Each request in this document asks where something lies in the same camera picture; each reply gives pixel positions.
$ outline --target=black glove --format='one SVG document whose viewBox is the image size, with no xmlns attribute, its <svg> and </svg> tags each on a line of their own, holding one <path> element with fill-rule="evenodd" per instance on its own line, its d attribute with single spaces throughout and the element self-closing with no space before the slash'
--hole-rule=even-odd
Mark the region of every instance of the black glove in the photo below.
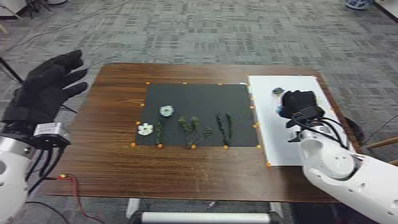
<svg viewBox="0 0 398 224">
<path fill-rule="evenodd" d="M 324 117 L 326 111 L 319 107 L 315 92 L 288 91 L 283 95 L 283 108 L 279 111 L 281 117 L 299 120 L 306 123 L 315 118 Z M 295 122 L 288 122 L 287 127 L 292 127 Z"/>
<path fill-rule="evenodd" d="M 11 124 L 52 123 L 66 100 L 88 89 L 88 83 L 68 87 L 86 76 L 82 51 L 52 58 L 29 73 L 22 88 L 15 92 L 2 121 Z"/>
</svg>

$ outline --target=white paper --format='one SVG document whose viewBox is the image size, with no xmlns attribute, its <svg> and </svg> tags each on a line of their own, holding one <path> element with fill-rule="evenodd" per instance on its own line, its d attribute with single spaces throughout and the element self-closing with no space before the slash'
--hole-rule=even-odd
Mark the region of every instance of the white paper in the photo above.
<svg viewBox="0 0 398 224">
<path fill-rule="evenodd" d="M 251 91 L 255 97 L 256 115 L 260 122 L 260 132 L 265 144 L 267 160 L 272 166 L 301 166 L 303 158 L 299 151 L 299 143 L 290 143 L 295 131 L 301 128 L 295 126 L 287 128 L 288 119 L 278 114 L 281 107 L 281 96 L 272 94 L 272 90 L 281 87 L 287 91 L 313 91 L 317 95 L 317 103 L 326 110 L 326 117 L 338 117 L 327 101 L 327 97 L 320 88 L 317 77 L 313 76 L 249 76 Z M 342 140 L 347 141 L 343 129 L 336 126 L 342 135 Z"/>
</svg>

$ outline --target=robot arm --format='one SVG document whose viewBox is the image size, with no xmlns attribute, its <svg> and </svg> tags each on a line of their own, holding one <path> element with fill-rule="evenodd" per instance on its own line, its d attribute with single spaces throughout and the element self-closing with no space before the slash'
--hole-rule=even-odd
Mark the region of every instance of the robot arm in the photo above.
<svg viewBox="0 0 398 224">
<path fill-rule="evenodd" d="M 320 122 L 324 110 L 317 107 L 315 96 L 308 97 L 313 93 L 306 94 L 310 92 L 288 92 L 292 99 L 285 98 L 281 111 L 281 116 L 294 118 L 288 126 L 303 126 L 297 139 L 306 178 L 379 223 L 398 223 L 398 167 L 342 147 L 331 127 Z"/>
<path fill-rule="evenodd" d="M 68 87 L 86 76 L 88 70 L 72 73 L 82 64 L 82 52 L 73 51 L 40 65 L 6 109 L 0 133 L 0 224 L 13 221 L 70 145 L 70 134 L 61 123 L 52 122 L 66 100 L 88 89 L 88 83 Z M 57 158 L 38 182 L 29 186 L 27 170 L 36 151 L 54 148 L 59 148 Z"/>
</svg>

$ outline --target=screw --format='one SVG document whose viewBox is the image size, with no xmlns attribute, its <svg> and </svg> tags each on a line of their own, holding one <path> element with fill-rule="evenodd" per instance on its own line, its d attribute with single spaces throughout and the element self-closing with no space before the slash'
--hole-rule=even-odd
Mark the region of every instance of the screw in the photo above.
<svg viewBox="0 0 398 224">
<path fill-rule="evenodd" d="M 25 148 L 24 152 L 25 152 L 25 154 L 29 154 L 31 153 L 31 148 Z"/>
</svg>

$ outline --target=white flower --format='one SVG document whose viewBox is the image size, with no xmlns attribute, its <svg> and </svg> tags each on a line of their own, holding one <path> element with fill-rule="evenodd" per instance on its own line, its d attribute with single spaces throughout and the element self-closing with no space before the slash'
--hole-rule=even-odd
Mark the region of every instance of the white flower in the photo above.
<svg viewBox="0 0 398 224">
<path fill-rule="evenodd" d="M 148 123 L 144 123 L 139 126 L 139 134 L 141 135 L 150 135 L 153 133 L 153 125 L 150 125 Z"/>
<path fill-rule="evenodd" d="M 175 109 L 171 105 L 160 107 L 160 114 L 164 117 L 171 117 L 173 113 L 175 113 Z"/>
</svg>

